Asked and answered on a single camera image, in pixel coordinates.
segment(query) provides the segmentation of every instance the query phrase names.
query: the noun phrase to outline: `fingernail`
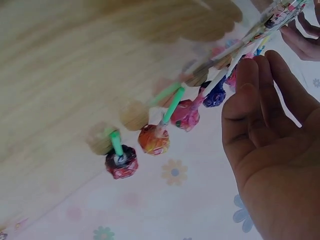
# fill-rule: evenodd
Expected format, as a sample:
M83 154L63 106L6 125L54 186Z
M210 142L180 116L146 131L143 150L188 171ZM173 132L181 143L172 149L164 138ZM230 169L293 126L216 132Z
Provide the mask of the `fingernail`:
M287 28L288 28L287 26L281 27L280 32L282 32L284 34L286 32Z

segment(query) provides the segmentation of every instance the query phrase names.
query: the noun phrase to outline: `pink lollipop wrapper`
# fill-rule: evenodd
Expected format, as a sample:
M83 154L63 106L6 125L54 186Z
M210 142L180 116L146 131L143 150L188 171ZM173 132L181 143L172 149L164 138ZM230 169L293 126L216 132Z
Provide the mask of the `pink lollipop wrapper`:
M194 101L187 99L179 102L170 119L173 125L186 132L190 132L199 123L200 115L198 108L205 99L202 92L203 90Z

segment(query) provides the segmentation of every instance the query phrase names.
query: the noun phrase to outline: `red lollipop wrapper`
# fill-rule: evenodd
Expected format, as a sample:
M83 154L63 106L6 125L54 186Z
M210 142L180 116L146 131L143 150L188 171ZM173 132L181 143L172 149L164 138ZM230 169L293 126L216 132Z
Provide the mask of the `red lollipop wrapper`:
M142 128L138 142L145 153L156 156L168 151L170 140L167 125L161 120L158 125L149 124Z
M199 123L200 115L198 108L205 99L202 94L203 91L202 89L194 101L187 99L179 102L170 118L173 125L189 132Z
M106 170L112 174L114 179L131 177L139 167L136 150L126 145L122 145L122 149L123 156L121 157L116 155L114 149L110 150L105 157Z

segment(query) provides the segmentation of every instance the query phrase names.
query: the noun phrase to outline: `green flower print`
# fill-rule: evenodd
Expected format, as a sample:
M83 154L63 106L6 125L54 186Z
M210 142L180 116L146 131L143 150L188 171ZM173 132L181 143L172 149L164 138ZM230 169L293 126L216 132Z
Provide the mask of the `green flower print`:
M102 226L99 226L93 233L94 240L114 240L115 234L111 231L110 227L103 228Z

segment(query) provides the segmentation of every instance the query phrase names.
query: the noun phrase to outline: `green straw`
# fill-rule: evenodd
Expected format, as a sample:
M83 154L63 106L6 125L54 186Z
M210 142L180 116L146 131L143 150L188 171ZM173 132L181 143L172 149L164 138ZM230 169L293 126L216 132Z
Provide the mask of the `green straw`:
M114 131L110 133L110 138L112 142L112 146L114 148L115 154L119 157L124 155L124 150L122 149L120 133L119 131Z
M184 93L185 93L185 88L184 87L179 87L178 91L174 95L174 98L172 100L171 105L169 106L168 110L166 111L166 114L163 117L163 123L168 123L172 114L176 110L180 100L182 99Z
M170 86L168 86L167 88L165 88L164 90L162 90L157 96L155 96L150 102L149 102L149 106L153 107L156 106L162 99L166 98L167 96L169 96L170 94L174 93L176 90L178 90L181 87L181 83L180 82L175 82L173 84L171 84Z

